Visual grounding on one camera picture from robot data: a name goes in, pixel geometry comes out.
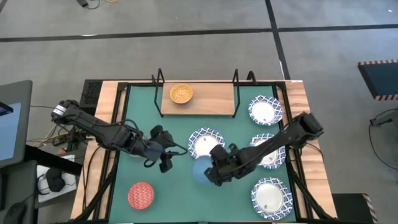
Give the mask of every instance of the wicker bowl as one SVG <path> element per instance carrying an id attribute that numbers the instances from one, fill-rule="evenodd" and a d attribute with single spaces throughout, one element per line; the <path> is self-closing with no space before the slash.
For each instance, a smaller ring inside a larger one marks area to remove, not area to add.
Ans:
<path id="1" fill-rule="evenodd" d="M 178 84 L 170 90 L 170 98 L 174 103 L 183 104 L 191 100 L 192 87 L 187 84 Z"/>

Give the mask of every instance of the white plate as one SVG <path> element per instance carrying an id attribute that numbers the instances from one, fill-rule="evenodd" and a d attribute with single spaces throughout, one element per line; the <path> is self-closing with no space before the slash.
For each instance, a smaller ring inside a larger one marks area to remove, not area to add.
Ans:
<path id="1" fill-rule="evenodd" d="M 274 137 L 274 135 L 269 133 L 258 134 L 251 139 L 250 146 L 258 146 L 272 137 Z M 285 159 L 285 146 L 282 146 L 278 150 L 264 156 L 262 161 L 259 163 L 259 166 L 263 166 L 267 169 L 277 169 L 284 163 Z"/>
<path id="2" fill-rule="evenodd" d="M 282 119 L 282 108 L 276 98 L 259 95 L 250 102 L 249 115 L 255 123 L 271 126 Z"/>
<path id="3" fill-rule="evenodd" d="M 280 220 L 293 210 L 292 193 L 278 178 L 259 180 L 251 190 L 251 201 L 256 212 L 268 220 Z"/>
<path id="4" fill-rule="evenodd" d="M 218 144 L 225 146 L 224 138 L 219 132 L 211 128 L 201 128 L 189 137 L 188 150 L 194 158 L 210 156 L 210 151 Z"/>

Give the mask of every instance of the blue patterned rim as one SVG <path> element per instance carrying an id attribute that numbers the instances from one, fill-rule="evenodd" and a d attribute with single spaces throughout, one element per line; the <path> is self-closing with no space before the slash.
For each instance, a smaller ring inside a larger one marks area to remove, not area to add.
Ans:
<path id="1" fill-rule="evenodd" d="M 256 103 L 259 102 L 265 102 L 268 103 L 269 105 L 271 105 L 274 110 L 275 110 L 275 116 L 274 118 L 270 121 L 270 122 L 264 122 L 264 121 L 259 121 L 257 120 L 254 115 L 253 115 L 253 106 Z M 250 104 L 249 104 L 249 115 L 250 118 L 257 124 L 260 125 L 267 125 L 267 126 L 271 126 L 273 124 L 278 123 L 281 119 L 282 119 L 282 107 L 280 106 L 279 100 L 277 100 L 276 98 L 272 97 L 272 96 L 256 96 L 255 99 L 253 99 Z"/>
<path id="2" fill-rule="evenodd" d="M 282 192 L 284 202 L 283 202 L 281 208 L 276 212 L 266 212 L 266 211 L 262 210 L 256 201 L 257 189 L 260 187 L 260 185 L 266 184 L 266 183 L 274 184 Z M 280 220 L 281 218 L 285 217 L 293 210 L 292 193 L 284 185 L 284 183 L 282 181 L 280 181 L 278 178 L 266 177 L 266 178 L 259 180 L 255 184 L 254 188 L 251 190 L 251 201 L 253 203 L 253 207 L 256 210 L 257 214 L 259 214 L 262 218 L 265 218 L 268 220 Z"/>
<path id="3" fill-rule="evenodd" d="M 274 135 L 269 133 L 258 134 L 251 139 L 250 146 L 254 146 L 256 142 L 260 140 L 268 140 L 272 137 L 274 137 Z M 277 159 L 273 163 L 271 164 L 260 163 L 259 166 L 263 166 L 267 169 L 277 169 L 280 167 L 280 165 L 284 163 L 285 159 L 286 159 L 285 146 L 282 146 L 277 150 Z"/>
<path id="4" fill-rule="evenodd" d="M 197 139 L 202 136 L 214 136 L 215 138 L 217 138 L 218 144 L 222 145 L 223 147 L 225 146 L 224 138 L 219 134 L 219 132 L 211 128 L 206 128 L 206 127 L 201 128 L 198 131 L 192 133 L 191 136 L 189 137 L 188 151 L 191 152 L 191 156 L 194 157 L 195 159 L 198 157 L 198 155 L 195 152 L 195 143 Z"/>

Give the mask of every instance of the wooden shelf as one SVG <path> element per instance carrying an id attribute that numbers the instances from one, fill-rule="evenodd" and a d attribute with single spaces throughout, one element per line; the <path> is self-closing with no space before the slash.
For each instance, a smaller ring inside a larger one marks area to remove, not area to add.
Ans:
<path id="1" fill-rule="evenodd" d="M 170 98 L 170 90 L 181 83 L 164 83 L 162 114 L 233 115 L 235 112 L 234 86 L 232 83 L 184 83 L 193 90 L 192 99 L 177 104 Z"/>

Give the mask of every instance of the gray carpet floor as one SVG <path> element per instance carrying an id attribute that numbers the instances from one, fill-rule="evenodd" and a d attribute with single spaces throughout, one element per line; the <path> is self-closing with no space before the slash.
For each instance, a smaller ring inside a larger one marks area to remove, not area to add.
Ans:
<path id="1" fill-rule="evenodd" d="M 0 38 L 119 34 L 175 30 L 270 28 L 260 0 L 100 0 L 87 10 L 74 0 L 8 0 Z M 91 6 L 96 1 L 89 1 Z M 398 24 L 394 0 L 272 0 L 278 27 Z M 397 107 L 372 99 L 356 63 L 398 58 L 398 29 L 280 33 L 291 79 L 303 80 L 311 110 L 325 128 L 320 146 L 333 193 L 367 193 L 381 223 L 397 223 L 398 172 L 382 164 L 369 144 L 369 119 Z M 230 79 L 253 70 L 281 80 L 272 33 L 141 37 L 46 42 L 0 42 L 0 84 L 32 80 L 33 105 L 80 99 L 85 79 Z M 50 111 L 32 108 L 28 138 L 52 127 Z M 380 156 L 398 167 L 398 132 L 372 129 Z M 73 197 L 39 210 L 39 223 L 68 220 Z"/>

